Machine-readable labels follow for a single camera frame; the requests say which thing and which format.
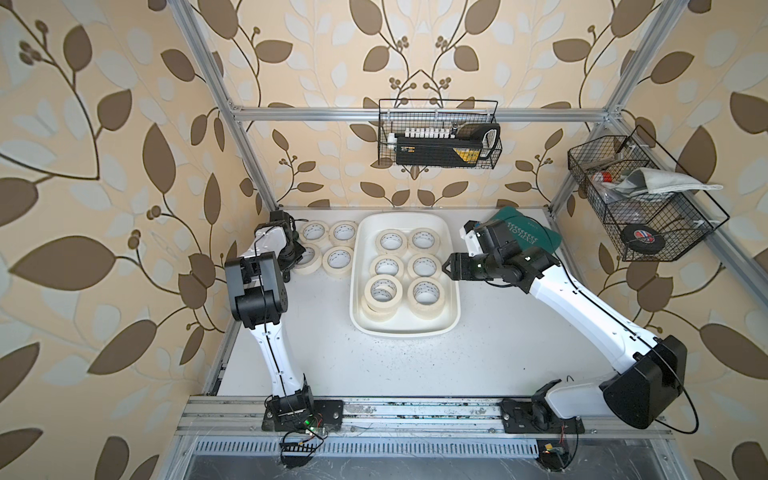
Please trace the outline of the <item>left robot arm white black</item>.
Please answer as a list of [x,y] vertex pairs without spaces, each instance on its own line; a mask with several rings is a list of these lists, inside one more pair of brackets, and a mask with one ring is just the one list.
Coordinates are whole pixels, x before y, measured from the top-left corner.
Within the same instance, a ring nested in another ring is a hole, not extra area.
[[271,395],[287,397],[304,388],[295,373],[281,317],[288,311],[286,283],[306,252],[295,219],[272,211],[246,252],[224,265],[232,316],[256,338],[272,382]]

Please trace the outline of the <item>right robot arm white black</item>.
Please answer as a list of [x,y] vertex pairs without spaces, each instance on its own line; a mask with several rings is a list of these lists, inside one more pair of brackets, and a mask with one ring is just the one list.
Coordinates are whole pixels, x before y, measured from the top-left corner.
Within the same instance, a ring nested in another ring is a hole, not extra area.
[[660,338],[619,314],[583,287],[552,248],[522,248],[505,221],[468,221],[460,230],[467,250],[449,255],[442,270],[453,281],[517,288],[546,304],[589,340],[610,363],[611,374],[575,383],[552,380],[523,410],[530,429],[583,416],[613,416],[635,429],[659,422],[684,385],[687,348]]

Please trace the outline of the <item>white plastic storage tray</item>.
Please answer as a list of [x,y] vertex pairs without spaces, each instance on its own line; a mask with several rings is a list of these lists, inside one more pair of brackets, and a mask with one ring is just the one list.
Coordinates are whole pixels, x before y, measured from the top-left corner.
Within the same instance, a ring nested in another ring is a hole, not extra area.
[[405,264],[406,271],[400,281],[404,288],[402,303],[395,315],[384,322],[376,322],[368,318],[362,310],[363,289],[370,278],[371,262],[379,255],[374,246],[376,236],[386,229],[397,229],[408,237],[414,229],[429,228],[437,232],[441,245],[435,256],[442,263],[453,251],[453,244],[448,224],[437,215],[416,212],[388,212],[373,214],[358,226],[355,242],[354,260],[351,269],[350,317],[352,323],[360,331],[370,335],[392,338],[419,338],[445,334],[453,330],[461,318],[461,306],[458,284],[450,280],[443,272],[436,279],[446,294],[446,304],[442,314],[434,320],[424,320],[414,315],[408,305],[407,290],[416,279],[407,273],[407,264],[415,253],[409,247],[405,254],[399,257]]

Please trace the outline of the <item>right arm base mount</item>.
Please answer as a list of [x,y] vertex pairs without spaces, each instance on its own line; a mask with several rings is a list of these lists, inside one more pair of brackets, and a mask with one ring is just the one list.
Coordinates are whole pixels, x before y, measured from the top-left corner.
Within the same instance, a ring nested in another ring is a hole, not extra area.
[[583,434],[583,422],[576,417],[562,419],[544,401],[531,398],[503,398],[499,404],[507,434]]

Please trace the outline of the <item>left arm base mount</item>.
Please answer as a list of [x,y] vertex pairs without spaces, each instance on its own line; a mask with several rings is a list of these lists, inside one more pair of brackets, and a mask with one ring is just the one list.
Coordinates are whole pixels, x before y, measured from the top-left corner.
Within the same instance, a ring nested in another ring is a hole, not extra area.
[[337,432],[344,418],[340,399],[316,400],[309,393],[287,397],[271,395],[264,401],[261,429],[266,432],[303,432],[310,429],[322,434]]

